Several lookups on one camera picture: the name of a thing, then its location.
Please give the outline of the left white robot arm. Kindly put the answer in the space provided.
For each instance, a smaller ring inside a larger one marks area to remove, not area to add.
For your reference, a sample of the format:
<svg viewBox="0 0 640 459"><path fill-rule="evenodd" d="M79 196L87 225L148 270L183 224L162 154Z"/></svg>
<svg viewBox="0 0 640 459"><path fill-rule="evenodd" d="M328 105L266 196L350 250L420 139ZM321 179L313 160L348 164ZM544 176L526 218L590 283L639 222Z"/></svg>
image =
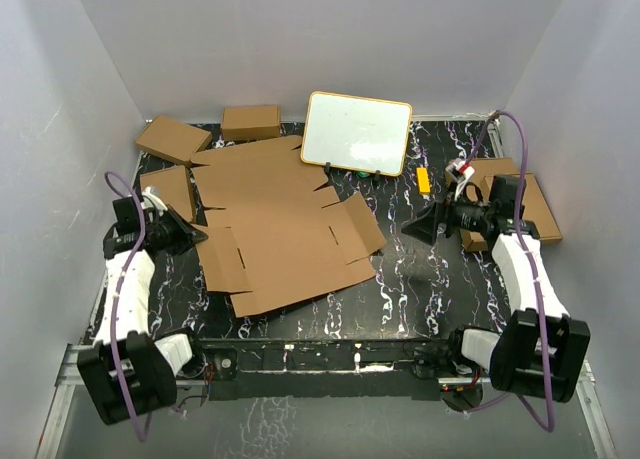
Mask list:
<svg viewBox="0 0 640 459"><path fill-rule="evenodd" d="M139 199L113 202L116 221L103 240L107 269L104 314L77 367L101 420L107 425L174 405L177 378L202 361L187 327L157 339L149 332L148 309L155 260L182 255L207 234L165 203L153 187Z"/></svg>

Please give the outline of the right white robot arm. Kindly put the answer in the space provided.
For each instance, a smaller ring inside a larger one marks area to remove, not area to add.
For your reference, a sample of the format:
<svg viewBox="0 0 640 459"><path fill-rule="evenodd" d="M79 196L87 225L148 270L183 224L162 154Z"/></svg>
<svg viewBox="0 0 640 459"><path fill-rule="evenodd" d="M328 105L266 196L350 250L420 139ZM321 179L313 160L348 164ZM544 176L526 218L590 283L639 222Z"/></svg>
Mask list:
<svg viewBox="0 0 640 459"><path fill-rule="evenodd" d="M449 339L451 358L486 370L497 390L566 403L591 334L586 322L571 318L550 283L536 225L522 216L525 186L513 175L498 175L487 198L472 201L450 190L402 232L428 245L459 230L483 237L504 281L511 317L500 334L459 327Z"/></svg>

